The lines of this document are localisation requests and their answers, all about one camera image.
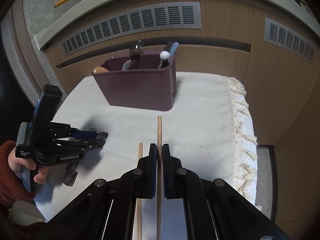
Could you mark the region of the orange sweater left forearm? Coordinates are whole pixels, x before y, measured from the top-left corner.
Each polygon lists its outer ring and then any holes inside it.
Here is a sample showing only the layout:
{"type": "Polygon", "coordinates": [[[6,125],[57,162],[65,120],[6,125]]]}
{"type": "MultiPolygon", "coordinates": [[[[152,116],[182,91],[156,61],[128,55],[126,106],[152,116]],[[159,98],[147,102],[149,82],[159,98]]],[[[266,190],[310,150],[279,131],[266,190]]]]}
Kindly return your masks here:
{"type": "Polygon", "coordinates": [[[29,192],[9,167],[8,156],[15,149],[15,142],[9,140],[1,145],[1,206],[8,209],[16,201],[33,200],[35,192],[29,192]]]}

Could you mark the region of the person's left hand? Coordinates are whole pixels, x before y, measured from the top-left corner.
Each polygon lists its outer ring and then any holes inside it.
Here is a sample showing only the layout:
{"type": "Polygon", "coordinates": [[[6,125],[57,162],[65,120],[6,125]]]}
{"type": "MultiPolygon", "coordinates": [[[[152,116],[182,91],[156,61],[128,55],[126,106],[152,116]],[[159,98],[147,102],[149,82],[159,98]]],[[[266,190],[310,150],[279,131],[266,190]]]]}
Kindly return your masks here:
{"type": "Polygon", "coordinates": [[[34,181],[38,184],[44,184],[47,179],[49,167],[48,166],[38,166],[36,165],[35,161],[32,159],[23,159],[23,158],[17,158],[15,155],[15,149],[13,149],[9,156],[8,156],[8,164],[12,172],[18,177],[21,177],[21,171],[22,167],[25,167],[29,170],[36,171],[36,174],[34,176],[34,181]]]}

